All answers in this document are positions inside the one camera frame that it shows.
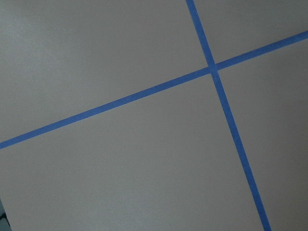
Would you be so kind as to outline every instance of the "floor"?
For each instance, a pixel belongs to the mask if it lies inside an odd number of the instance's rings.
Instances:
[[[194,3],[271,228],[185,1],[0,0],[13,231],[308,229],[308,2]]]

